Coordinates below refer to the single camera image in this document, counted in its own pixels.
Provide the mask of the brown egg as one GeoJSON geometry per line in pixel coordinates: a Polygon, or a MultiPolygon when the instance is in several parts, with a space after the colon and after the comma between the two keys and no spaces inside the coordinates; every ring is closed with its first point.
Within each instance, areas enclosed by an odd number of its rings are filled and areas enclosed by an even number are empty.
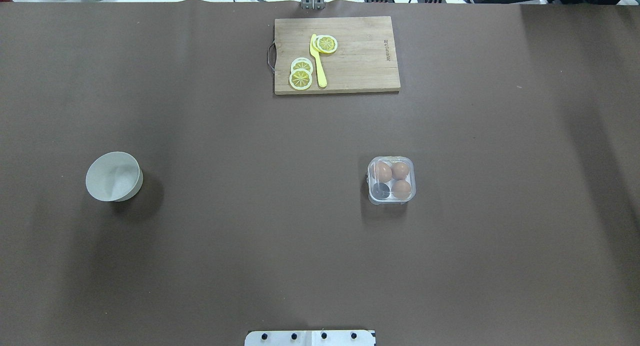
{"type": "Polygon", "coordinates": [[[391,167],[382,160],[374,162],[370,167],[371,176],[380,183],[387,183],[393,179],[391,167]]]}
{"type": "Polygon", "coordinates": [[[413,187],[407,180],[395,180],[391,187],[391,193],[397,200],[409,200],[413,187]]]}
{"type": "Polygon", "coordinates": [[[391,165],[391,173],[394,180],[406,180],[410,173],[410,166],[405,162],[395,162],[391,165]]]}

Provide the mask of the clear plastic egg box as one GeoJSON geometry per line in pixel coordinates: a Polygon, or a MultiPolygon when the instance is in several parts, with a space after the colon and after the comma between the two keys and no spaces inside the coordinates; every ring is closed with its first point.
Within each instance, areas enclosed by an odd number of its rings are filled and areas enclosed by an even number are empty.
{"type": "Polygon", "coordinates": [[[370,202],[373,205],[388,205],[388,204],[398,204],[398,205],[402,205],[405,204],[409,201],[411,201],[414,196],[416,195],[416,191],[417,191],[417,183],[416,183],[416,178],[415,178],[415,169],[414,169],[414,164],[413,162],[404,156],[377,156],[374,157],[370,163],[368,164],[367,168],[366,168],[366,186],[367,186],[367,195],[368,195],[368,199],[370,200],[370,202]],[[413,187],[413,191],[411,193],[411,196],[409,198],[409,200],[397,200],[396,198],[393,197],[393,194],[391,193],[391,188],[395,182],[395,180],[392,178],[389,182],[387,183],[380,183],[377,182],[370,174],[370,168],[372,166],[372,164],[374,162],[377,162],[378,160],[382,160],[384,162],[386,162],[386,164],[388,164],[390,167],[393,163],[395,162],[405,162],[406,164],[408,164],[410,166],[410,173],[407,176],[406,180],[407,182],[409,182],[411,184],[411,186],[413,187]]]}

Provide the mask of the yellow plastic knife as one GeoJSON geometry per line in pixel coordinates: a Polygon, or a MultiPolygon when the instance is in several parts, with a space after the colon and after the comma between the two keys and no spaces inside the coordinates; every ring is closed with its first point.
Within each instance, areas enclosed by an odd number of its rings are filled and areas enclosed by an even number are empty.
{"type": "Polygon", "coordinates": [[[327,78],[322,66],[322,59],[320,57],[320,52],[314,46],[314,42],[316,40],[317,34],[312,34],[310,38],[309,44],[309,52],[310,55],[314,58],[315,61],[315,73],[317,75],[317,84],[318,87],[325,88],[328,85],[327,78]]]}

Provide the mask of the lemon slice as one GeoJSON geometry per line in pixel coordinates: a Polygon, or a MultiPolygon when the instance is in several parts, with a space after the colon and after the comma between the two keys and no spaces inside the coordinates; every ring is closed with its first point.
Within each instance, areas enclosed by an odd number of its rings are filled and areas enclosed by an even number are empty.
{"type": "Polygon", "coordinates": [[[313,46],[319,53],[333,54],[338,49],[338,41],[331,35],[322,34],[315,37],[313,46]]]}
{"type": "Polygon", "coordinates": [[[305,68],[295,69],[289,76],[289,84],[295,90],[307,90],[313,84],[313,74],[305,68]]]}
{"type": "Polygon", "coordinates": [[[309,73],[313,73],[314,71],[313,62],[306,57],[298,57],[295,58],[290,64],[290,72],[293,73],[295,70],[306,70],[309,73]]]}

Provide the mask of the wooden cutting board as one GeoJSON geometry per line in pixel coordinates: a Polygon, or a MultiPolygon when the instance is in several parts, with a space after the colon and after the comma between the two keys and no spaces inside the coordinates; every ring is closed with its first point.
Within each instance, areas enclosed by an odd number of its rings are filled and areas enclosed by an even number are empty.
{"type": "Polygon", "coordinates": [[[400,73],[390,16],[280,18],[274,21],[274,93],[310,95],[336,93],[398,92],[400,73]],[[311,53],[311,39],[323,43],[336,39],[336,51],[319,52],[320,64],[311,53]],[[290,84],[291,63],[298,57],[313,64],[309,88],[290,84]]]}

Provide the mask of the white bowl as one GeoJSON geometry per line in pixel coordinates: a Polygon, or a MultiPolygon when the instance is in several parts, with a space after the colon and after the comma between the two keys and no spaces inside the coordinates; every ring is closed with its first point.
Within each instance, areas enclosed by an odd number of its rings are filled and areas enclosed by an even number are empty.
{"type": "Polygon", "coordinates": [[[86,173],[85,185],[96,200],[130,200],[142,188],[144,174],[138,161],[126,152],[109,152],[96,159],[86,173]]]}

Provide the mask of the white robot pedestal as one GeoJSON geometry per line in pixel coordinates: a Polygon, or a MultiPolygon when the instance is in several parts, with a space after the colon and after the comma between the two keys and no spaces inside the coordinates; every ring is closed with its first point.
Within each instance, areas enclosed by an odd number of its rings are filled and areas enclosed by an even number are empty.
{"type": "Polygon", "coordinates": [[[372,330],[278,330],[249,332],[245,346],[376,346],[372,330]]]}

